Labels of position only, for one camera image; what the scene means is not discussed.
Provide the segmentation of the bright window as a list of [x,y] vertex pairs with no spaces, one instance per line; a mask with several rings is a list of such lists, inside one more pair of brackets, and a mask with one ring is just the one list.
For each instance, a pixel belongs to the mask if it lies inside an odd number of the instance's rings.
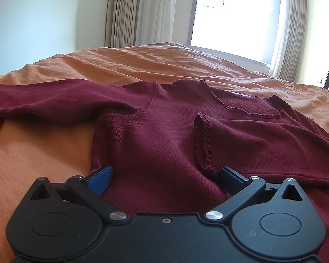
[[193,0],[188,45],[251,71],[272,64],[282,0]]

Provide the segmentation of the beige left curtain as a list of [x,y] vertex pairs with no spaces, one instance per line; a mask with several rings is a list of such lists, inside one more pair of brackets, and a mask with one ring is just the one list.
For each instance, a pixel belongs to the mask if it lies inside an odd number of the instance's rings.
[[171,42],[176,0],[107,0],[105,46]]

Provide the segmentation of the beige curtain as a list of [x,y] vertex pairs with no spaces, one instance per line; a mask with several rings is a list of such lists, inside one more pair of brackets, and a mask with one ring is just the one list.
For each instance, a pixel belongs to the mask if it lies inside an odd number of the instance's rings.
[[105,46],[171,42],[176,0],[107,0]]
[[277,41],[271,73],[295,81],[306,35],[307,0],[281,0]]

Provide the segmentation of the orange duvet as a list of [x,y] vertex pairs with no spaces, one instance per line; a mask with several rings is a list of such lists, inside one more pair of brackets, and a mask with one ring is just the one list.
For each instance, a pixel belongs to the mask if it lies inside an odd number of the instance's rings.
[[[175,43],[58,54],[0,75],[0,84],[75,78],[113,85],[140,80],[166,84],[189,78],[228,91],[260,97],[277,95],[329,133],[329,91],[275,79],[215,53]],[[39,176],[60,182],[75,174],[88,174],[93,133],[92,120],[60,126],[40,119],[0,118],[0,262],[13,259],[5,229],[27,189]]]

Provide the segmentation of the beige right curtain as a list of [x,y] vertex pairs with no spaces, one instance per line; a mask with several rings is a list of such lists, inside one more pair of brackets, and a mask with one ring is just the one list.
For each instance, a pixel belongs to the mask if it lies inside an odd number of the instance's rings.
[[307,0],[281,0],[277,41],[271,73],[295,81],[306,35]]

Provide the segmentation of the maroon long sleeve shirt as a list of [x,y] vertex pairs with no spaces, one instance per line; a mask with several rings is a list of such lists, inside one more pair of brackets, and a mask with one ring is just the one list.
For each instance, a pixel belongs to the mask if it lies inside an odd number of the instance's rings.
[[0,117],[20,116],[58,124],[93,117],[91,170],[113,167],[104,198],[130,215],[217,206],[227,198],[217,186],[222,166],[271,182],[295,178],[325,222],[320,257],[329,262],[329,134],[277,96],[196,80],[0,84]]

